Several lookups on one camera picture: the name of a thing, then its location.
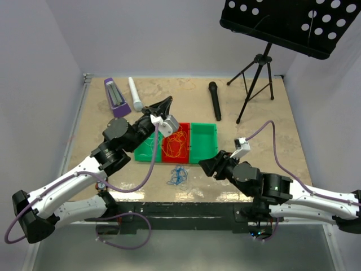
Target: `beige table surface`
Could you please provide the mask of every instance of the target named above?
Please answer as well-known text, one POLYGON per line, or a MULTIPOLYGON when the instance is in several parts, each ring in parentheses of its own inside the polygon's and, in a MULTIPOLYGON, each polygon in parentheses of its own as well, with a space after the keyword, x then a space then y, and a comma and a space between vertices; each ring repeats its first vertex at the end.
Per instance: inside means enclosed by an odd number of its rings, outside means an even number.
MULTIPOLYGON (((94 78, 91 82, 78 127, 72 140, 72 151, 69 169, 77 166, 98 144, 103 141, 102 131, 112 119, 105 96, 105 78, 94 78)), ((127 78, 114 78, 126 100, 133 109, 127 78)), ((227 78, 135 78, 139 96, 144 105, 151 105, 173 96, 170 112, 179 122, 216 123, 218 129, 218 149, 233 151, 234 138, 246 137, 256 131, 267 120, 276 124, 276 141, 278 157, 283 166, 296 174, 301 180, 311 185, 309 171, 302 152, 300 139, 293 120, 287 94, 281 79, 274 79, 275 100, 270 100, 269 89, 250 101, 245 110, 240 125, 236 119, 245 99, 244 84, 236 80, 227 86, 227 78), (219 104, 222 120, 216 121, 208 83, 215 81, 218 85, 219 104)), ((256 90, 267 84, 260 78, 256 90)), ((132 111, 126 116, 129 123, 141 117, 142 113, 132 111)), ((251 152, 244 160, 263 172, 273 172, 286 175, 275 163, 272 151, 271 125, 250 141, 251 152)), ((110 183, 122 189, 129 189, 139 184, 147 174, 149 163, 134 160, 134 154, 129 154, 129 162, 120 171, 109 178, 110 183)), ((249 201, 238 189, 227 180, 216 181, 207 177, 198 165, 186 165, 188 181, 179 186, 167 185, 171 178, 174 164, 159 163, 154 167, 151 178, 142 189, 134 193, 118 193, 110 190, 116 200, 139 200, 159 202, 239 202, 249 201)), ((72 200, 86 199, 96 194, 92 185, 72 200)))

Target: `black microphone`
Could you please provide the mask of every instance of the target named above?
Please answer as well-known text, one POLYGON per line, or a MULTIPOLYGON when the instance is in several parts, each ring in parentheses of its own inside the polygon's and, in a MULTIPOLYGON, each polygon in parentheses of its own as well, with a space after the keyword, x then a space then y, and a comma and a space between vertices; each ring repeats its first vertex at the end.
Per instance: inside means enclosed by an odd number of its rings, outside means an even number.
POLYGON ((210 95, 212 96, 215 119, 217 121, 220 121, 221 120, 221 109, 219 108, 217 88, 218 87, 217 87, 217 84, 215 82, 209 83, 208 89, 210 91, 210 95))

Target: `perforated metal sheet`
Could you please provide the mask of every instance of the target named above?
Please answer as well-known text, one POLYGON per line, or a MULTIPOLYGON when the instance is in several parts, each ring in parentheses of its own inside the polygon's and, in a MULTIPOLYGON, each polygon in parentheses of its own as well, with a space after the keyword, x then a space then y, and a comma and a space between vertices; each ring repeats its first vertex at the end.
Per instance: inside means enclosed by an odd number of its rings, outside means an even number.
POLYGON ((221 26, 326 59, 360 10, 356 0, 227 0, 221 26))

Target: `green tray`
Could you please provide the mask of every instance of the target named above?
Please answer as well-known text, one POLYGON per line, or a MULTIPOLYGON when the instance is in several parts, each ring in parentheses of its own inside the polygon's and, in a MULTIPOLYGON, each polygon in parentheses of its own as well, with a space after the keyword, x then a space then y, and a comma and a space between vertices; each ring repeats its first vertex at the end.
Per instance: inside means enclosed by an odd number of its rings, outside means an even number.
MULTIPOLYGON (((160 132, 158 132, 158 148, 157 148, 156 162, 162 162, 162 148, 161 148, 162 140, 163 140, 163 135, 160 132)), ((134 151, 135 161, 140 161, 140 162, 152 161, 153 147, 154 147, 153 144, 154 144, 154 133, 150 137, 148 137, 138 148, 135 149, 134 151)))
POLYGON ((218 152, 217 126, 208 123, 191 123, 190 163, 215 157, 218 152))

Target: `tripod stand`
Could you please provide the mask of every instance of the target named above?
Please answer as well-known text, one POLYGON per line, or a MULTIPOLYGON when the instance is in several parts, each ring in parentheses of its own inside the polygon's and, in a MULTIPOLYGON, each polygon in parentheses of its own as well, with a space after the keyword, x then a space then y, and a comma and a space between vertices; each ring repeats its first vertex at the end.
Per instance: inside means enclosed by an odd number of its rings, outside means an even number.
POLYGON ((272 46, 272 43, 268 43, 267 46, 266 46, 266 49, 265 49, 265 52, 262 54, 258 54, 256 55, 256 57, 254 58, 254 60, 247 66, 245 67, 240 73, 238 73, 234 78, 231 79, 231 81, 229 81, 227 83, 227 86, 229 86, 233 81, 235 81, 238 77, 240 77, 241 75, 243 76, 243 81, 244 81, 244 86, 246 88, 246 93, 247 93, 247 96, 246 96, 246 99, 244 101, 244 104, 243 104, 243 107, 242 107, 242 110, 239 114, 239 117, 236 121, 237 124, 239 124, 239 122, 241 121, 241 118, 242 118, 242 115, 243 115, 243 112, 244 110, 246 109, 246 106, 247 106, 247 103, 252 100, 254 97, 256 97, 259 93, 261 93, 266 87, 270 86, 270 90, 271 90, 271 100, 274 100, 275 97, 273 96, 273 86, 272 86, 272 75, 271 75, 271 61, 272 61, 272 58, 270 56, 268 56, 270 50, 271 50, 271 46, 272 46), (256 71, 256 74, 254 75, 254 78, 253 78, 253 81, 252 81, 252 84, 249 88, 249 90, 247 90, 247 84, 246 84, 246 78, 244 76, 244 72, 247 71, 247 69, 249 69, 253 64, 258 64, 258 68, 257 68, 257 71, 256 71), (257 83, 257 80, 259 78, 259 75, 261 74, 261 71, 262 71, 262 68, 264 65, 267 64, 267 69, 268 69, 268 80, 269 80, 269 83, 264 86, 259 92, 257 92, 255 95, 252 95, 252 92, 253 92, 253 89, 257 83))

